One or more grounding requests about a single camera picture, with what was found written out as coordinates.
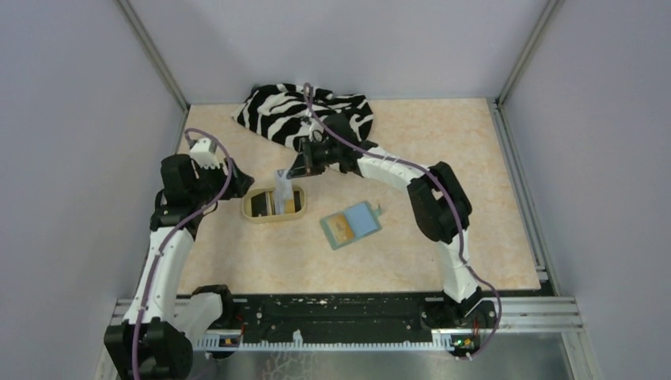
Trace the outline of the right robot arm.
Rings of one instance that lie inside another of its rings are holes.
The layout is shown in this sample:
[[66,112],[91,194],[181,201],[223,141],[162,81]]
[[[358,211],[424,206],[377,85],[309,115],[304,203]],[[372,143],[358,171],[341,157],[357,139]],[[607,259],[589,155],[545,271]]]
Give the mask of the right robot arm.
[[361,140],[343,114],[322,120],[303,116],[300,121],[308,134],[298,140],[289,177],[312,177],[335,166],[341,173],[380,181],[407,195],[417,227],[438,247],[445,315],[453,325],[466,326],[476,316],[483,291],[469,265],[472,204],[453,168],[444,161],[416,164]]

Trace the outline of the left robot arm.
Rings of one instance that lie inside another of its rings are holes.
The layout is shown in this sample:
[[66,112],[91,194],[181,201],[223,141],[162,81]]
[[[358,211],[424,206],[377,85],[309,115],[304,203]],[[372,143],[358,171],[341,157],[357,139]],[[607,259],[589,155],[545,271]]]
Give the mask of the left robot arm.
[[104,333],[104,346],[121,379],[185,379],[197,340],[211,326],[225,328],[237,319],[225,284],[197,287],[181,310],[176,308],[177,291],[206,211],[242,198],[253,177],[231,158],[174,154],[161,161],[161,180],[137,291],[121,322]]

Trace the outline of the green card holder wallet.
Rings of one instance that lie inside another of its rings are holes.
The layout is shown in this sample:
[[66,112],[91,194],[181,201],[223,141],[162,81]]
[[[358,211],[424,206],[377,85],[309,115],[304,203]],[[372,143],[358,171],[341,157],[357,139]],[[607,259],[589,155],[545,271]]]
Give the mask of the green card holder wallet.
[[[337,213],[344,213],[347,216],[347,220],[354,231],[354,239],[342,245],[335,244],[326,224],[326,219]],[[383,214],[383,210],[379,203],[374,206],[368,201],[363,201],[334,214],[323,217],[320,220],[320,226],[324,231],[324,236],[327,238],[332,250],[341,249],[344,246],[353,244],[356,241],[362,240],[363,238],[382,230],[379,217]]]

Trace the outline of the white card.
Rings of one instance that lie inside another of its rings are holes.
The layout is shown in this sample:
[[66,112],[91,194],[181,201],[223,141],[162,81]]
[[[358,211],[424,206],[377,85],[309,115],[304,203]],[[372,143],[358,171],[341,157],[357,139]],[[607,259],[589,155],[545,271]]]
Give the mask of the white card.
[[287,169],[279,169],[275,172],[275,206],[276,214],[286,213],[286,202],[293,200],[293,187],[291,180],[286,178]]

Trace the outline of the beige oval tray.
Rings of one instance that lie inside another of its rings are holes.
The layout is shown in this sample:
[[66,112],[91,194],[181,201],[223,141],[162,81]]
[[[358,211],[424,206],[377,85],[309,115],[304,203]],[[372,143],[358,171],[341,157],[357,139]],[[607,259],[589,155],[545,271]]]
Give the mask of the beige oval tray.
[[255,224],[300,219],[306,209],[305,191],[297,185],[293,186],[293,198],[284,201],[275,198],[274,188],[254,188],[243,197],[241,206],[242,215]]

